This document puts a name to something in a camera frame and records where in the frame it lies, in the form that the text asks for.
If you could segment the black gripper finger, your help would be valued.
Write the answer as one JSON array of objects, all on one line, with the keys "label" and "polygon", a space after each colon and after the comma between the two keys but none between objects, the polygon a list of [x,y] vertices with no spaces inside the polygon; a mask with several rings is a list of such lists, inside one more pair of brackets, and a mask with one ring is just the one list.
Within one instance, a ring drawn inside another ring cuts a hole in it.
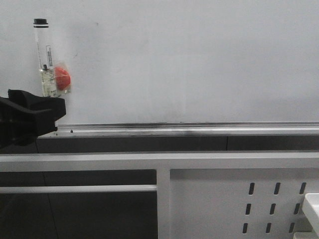
[{"label": "black gripper finger", "polygon": [[39,136],[56,131],[55,122],[65,115],[53,108],[30,110],[1,97],[0,145],[29,145]]},{"label": "black gripper finger", "polygon": [[50,97],[36,96],[23,90],[9,90],[8,99],[13,106],[7,107],[7,113],[54,114]]}]

